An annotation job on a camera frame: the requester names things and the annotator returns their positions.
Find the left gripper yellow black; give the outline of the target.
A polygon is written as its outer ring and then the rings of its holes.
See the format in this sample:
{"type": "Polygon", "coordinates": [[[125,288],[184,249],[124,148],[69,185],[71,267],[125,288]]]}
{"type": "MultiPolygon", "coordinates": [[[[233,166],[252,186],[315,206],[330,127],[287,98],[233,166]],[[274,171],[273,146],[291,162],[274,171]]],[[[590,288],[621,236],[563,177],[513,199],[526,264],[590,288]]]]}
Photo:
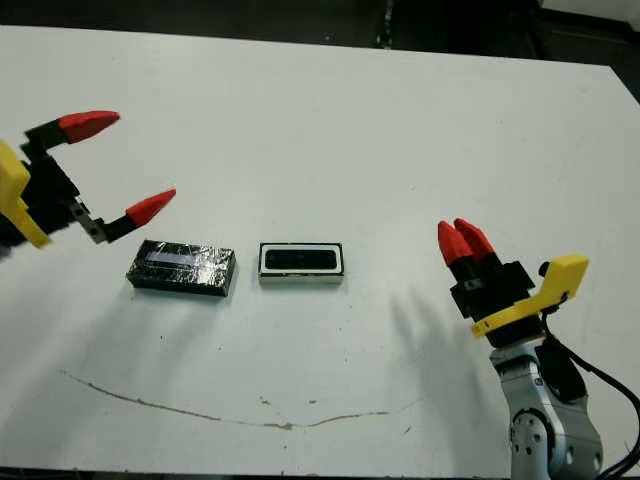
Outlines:
{"type": "Polygon", "coordinates": [[[43,248],[51,235],[74,223],[96,243],[112,243],[149,223],[176,195],[170,189],[148,197],[106,224],[94,219],[80,200],[80,191],[49,151],[81,142],[120,120],[115,111],[67,114],[25,132],[20,159],[1,143],[1,247],[22,244],[43,248]]]}

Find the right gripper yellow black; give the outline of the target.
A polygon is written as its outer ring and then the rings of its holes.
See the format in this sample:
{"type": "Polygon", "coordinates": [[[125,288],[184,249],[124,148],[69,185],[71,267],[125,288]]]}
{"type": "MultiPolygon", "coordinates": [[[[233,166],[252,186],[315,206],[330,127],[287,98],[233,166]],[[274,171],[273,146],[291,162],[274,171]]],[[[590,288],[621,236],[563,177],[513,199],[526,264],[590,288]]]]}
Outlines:
{"type": "Polygon", "coordinates": [[[437,226],[438,245],[455,284],[451,295],[472,334],[503,348],[542,334],[540,315],[573,298],[584,278],[589,259],[583,255],[556,257],[545,264],[540,289],[521,265],[503,263],[484,232],[457,218],[454,227],[437,226]]]}

